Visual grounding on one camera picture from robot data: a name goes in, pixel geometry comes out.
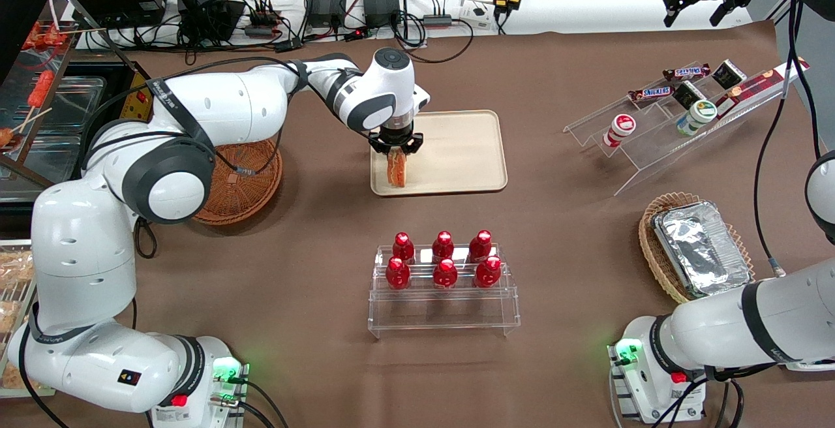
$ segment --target beige tray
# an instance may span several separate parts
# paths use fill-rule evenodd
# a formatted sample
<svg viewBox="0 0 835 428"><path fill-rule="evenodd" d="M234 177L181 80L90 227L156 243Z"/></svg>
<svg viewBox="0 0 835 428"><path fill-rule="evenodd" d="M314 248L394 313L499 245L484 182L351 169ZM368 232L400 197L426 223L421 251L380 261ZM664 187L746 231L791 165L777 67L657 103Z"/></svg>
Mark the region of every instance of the beige tray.
<svg viewBox="0 0 835 428"><path fill-rule="evenodd" d="M502 132L491 110L415 116L423 146L406 160L406 186L388 184L385 155L371 149L371 189L379 196L497 191L508 184Z"/></svg>

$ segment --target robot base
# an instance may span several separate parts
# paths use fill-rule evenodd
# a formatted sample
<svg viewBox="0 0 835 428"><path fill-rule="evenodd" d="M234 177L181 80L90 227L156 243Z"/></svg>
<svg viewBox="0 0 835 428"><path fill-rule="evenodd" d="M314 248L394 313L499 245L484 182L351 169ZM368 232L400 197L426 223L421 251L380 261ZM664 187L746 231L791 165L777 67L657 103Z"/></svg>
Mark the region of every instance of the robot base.
<svg viewBox="0 0 835 428"><path fill-rule="evenodd" d="M205 350L203 375L196 389L182 407L157 405L150 410L154 428L224 428L230 413L236 409L209 403L212 395L235 395L236 384L218 380L220 377L242 377L244 369L232 357L229 348L214 337L198 337Z"/></svg>
<svg viewBox="0 0 835 428"><path fill-rule="evenodd" d="M629 398L618 396L621 402L621 412L625 416L634 413L624 410L628 401L632 402L641 421L652 424L658 421L661 416L689 386L689 382L674 383L671 375L667 374L656 362L655 356L650 349L650 329L656 321L654 317L639 317L630 322L624 330L623 339L618 340L614 346L609 346L609 359L611 360L611 371L618 374L618 369L623 372L623 381L629 392ZM615 367L615 362L620 359L630 359L629 365ZM705 386L693 390L681 404L676 421L700 420L704 415L702 405L705 401ZM668 422L673 412L664 418Z"/></svg>

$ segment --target red button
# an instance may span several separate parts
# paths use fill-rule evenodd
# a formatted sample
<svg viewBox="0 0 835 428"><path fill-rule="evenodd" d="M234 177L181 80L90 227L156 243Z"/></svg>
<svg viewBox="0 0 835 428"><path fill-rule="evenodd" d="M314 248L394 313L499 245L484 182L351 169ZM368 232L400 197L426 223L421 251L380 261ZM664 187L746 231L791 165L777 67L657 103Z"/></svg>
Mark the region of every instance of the red button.
<svg viewBox="0 0 835 428"><path fill-rule="evenodd" d="M671 380L673 380L674 384L680 384L683 382L687 382L687 375L684 373L673 373L670 374Z"/></svg>
<svg viewBox="0 0 835 428"><path fill-rule="evenodd" d="M175 407L185 407L185 403L189 401L188 395L183 395L182 393L178 393L174 397L171 397L171 405Z"/></svg>

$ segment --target snickers bar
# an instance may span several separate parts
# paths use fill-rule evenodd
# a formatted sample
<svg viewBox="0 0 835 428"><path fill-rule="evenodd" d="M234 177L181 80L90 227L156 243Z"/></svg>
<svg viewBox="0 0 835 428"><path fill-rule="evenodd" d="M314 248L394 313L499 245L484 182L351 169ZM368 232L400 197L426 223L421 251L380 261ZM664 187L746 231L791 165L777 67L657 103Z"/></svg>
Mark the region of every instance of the snickers bar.
<svg viewBox="0 0 835 428"><path fill-rule="evenodd" d="M692 78L703 78L710 75L710 65L701 65L695 68L666 69L662 71L666 80L691 80Z"/></svg>
<svg viewBox="0 0 835 428"><path fill-rule="evenodd" d="M665 85L656 87L655 89L630 90L629 98L632 99L633 102L639 102L642 100L662 99L672 95L672 93L673 87L671 85Z"/></svg>

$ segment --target candy bar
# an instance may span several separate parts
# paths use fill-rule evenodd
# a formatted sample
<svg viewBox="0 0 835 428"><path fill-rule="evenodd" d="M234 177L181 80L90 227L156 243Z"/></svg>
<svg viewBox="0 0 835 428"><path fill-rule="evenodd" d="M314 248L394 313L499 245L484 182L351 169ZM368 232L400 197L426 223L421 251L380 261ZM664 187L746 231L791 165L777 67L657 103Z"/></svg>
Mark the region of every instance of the candy bar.
<svg viewBox="0 0 835 428"><path fill-rule="evenodd" d="M728 90L734 85L746 80L748 76L745 75L739 68L734 66L730 59L722 61L722 64L713 73L713 80L722 86L722 89Z"/></svg>
<svg viewBox="0 0 835 428"><path fill-rule="evenodd" d="M662 71L666 80L691 80L692 78L703 78L710 74L710 65L706 63L695 68L666 69Z"/></svg>
<svg viewBox="0 0 835 428"><path fill-rule="evenodd" d="M673 86L663 85L661 87L656 87L655 89L630 90L629 98L632 99L633 102L639 102L642 100L661 99L671 95L672 93Z"/></svg>
<svg viewBox="0 0 835 428"><path fill-rule="evenodd" d="M704 100L707 97L700 92L695 86L689 81L684 81L683 84L678 86L676 92L673 93L673 98L678 101L685 108L685 110L689 110L690 107L697 102L697 100Z"/></svg>
<svg viewBox="0 0 835 428"><path fill-rule="evenodd" d="M809 68L809 64L800 57L800 65L805 72ZM758 101L767 98L767 96L782 90L783 77L785 74L785 63L778 67L766 71L757 77L749 78L741 84L728 90L727 94L716 102L716 109L718 115L716 118L721 119L728 115L731 110L742 110ZM791 65L789 73L789 81L797 78L797 69Z"/></svg>

